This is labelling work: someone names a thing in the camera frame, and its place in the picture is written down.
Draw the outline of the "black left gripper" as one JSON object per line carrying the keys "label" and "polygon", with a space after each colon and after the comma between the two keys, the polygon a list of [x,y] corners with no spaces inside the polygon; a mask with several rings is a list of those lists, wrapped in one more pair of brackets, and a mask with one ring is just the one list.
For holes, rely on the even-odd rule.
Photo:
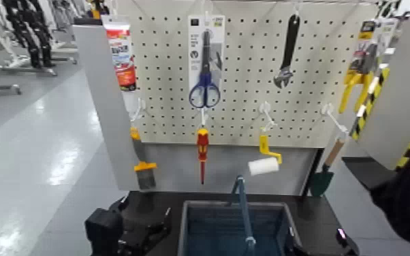
{"label": "black left gripper", "polygon": [[[110,205],[109,211],[115,212],[123,219],[129,218],[130,199],[124,196]],[[118,255],[146,255],[172,230],[172,209],[167,208],[160,222],[150,225],[134,221],[123,222],[123,235],[118,241]]]}

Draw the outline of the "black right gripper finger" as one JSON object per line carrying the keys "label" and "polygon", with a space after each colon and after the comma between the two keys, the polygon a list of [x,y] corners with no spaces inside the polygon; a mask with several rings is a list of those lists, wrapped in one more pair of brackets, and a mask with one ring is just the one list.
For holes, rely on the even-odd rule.
{"label": "black right gripper finger", "polygon": [[336,230],[336,241],[342,247],[341,255],[359,256],[360,250],[358,245],[345,233],[342,228]]}
{"label": "black right gripper finger", "polygon": [[296,231],[289,223],[282,223],[278,230],[278,246],[280,256],[296,256]]}

